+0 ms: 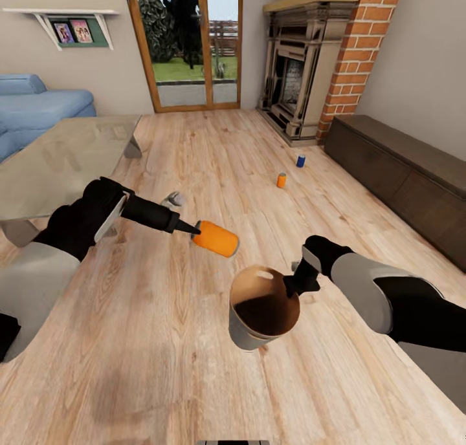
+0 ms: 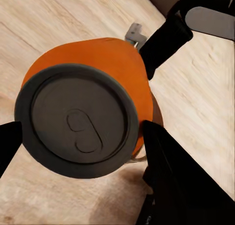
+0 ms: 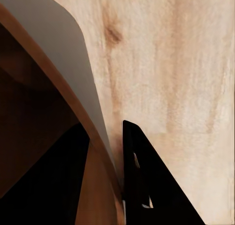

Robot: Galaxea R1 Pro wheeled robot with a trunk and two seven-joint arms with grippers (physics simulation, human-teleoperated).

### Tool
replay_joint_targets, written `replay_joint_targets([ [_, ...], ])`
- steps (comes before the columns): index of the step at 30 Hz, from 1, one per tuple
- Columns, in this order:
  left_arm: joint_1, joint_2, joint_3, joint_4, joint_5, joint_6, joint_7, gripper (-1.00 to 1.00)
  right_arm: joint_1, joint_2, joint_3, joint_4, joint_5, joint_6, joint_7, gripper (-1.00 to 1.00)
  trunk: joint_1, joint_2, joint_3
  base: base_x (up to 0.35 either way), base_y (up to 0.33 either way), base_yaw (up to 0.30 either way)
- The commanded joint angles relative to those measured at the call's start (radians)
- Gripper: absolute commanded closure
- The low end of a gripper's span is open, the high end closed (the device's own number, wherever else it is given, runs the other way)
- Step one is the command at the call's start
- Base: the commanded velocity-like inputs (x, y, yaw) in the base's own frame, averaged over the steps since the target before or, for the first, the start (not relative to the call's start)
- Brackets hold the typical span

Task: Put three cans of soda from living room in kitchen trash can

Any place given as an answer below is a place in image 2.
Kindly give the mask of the can of soda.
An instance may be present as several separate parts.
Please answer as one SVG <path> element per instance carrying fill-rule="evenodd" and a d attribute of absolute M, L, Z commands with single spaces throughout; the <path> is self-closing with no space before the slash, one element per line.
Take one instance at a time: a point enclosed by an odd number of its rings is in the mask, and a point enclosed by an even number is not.
<path fill-rule="evenodd" d="M 151 92 L 145 63 L 130 43 L 110 37 L 67 43 L 30 67 L 14 119 L 39 163 L 59 175 L 93 179 L 144 147 Z"/>

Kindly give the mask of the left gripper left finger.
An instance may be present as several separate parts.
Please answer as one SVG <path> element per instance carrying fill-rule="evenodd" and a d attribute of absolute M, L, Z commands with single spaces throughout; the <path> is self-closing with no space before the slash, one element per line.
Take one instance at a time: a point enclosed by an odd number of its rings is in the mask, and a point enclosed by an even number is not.
<path fill-rule="evenodd" d="M 20 121 L 0 125 L 0 178 L 20 148 L 22 138 L 23 129 Z"/>

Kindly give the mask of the trash can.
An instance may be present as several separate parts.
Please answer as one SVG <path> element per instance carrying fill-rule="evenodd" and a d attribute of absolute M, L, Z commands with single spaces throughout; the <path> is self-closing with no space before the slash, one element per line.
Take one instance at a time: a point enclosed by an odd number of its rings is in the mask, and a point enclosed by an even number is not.
<path fill-rule="evenodd" d="M 151 92 L 152 94 L 152 92 Z M 160 124 L 162 127 L 164 127 L 164 122 L 163 122 L 163 116 L 161 115 L 159 105 L 156 101 L 155 96 L 152 94 L 152 99 L 153 99 L 153 122 Z M 141 146 L 141 148 L 143 145 Z M 131 157 L 127 160 L 126 163 L 139 163 L 139 162 L 144 162 L 147 161 L 147 156 L 144 156 L 142 158 L 136 158 L 138 154 L 141 152 L 141 148 Z"/>

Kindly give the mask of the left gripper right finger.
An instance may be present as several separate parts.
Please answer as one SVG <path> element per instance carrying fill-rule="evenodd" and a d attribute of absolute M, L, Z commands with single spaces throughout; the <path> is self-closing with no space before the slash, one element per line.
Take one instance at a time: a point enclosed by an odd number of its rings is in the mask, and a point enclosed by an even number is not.
<path fill-rule="evenodd" d="M 235 225 L 235 201 L 160 124 L 143 140 L 159 225 Z"/>

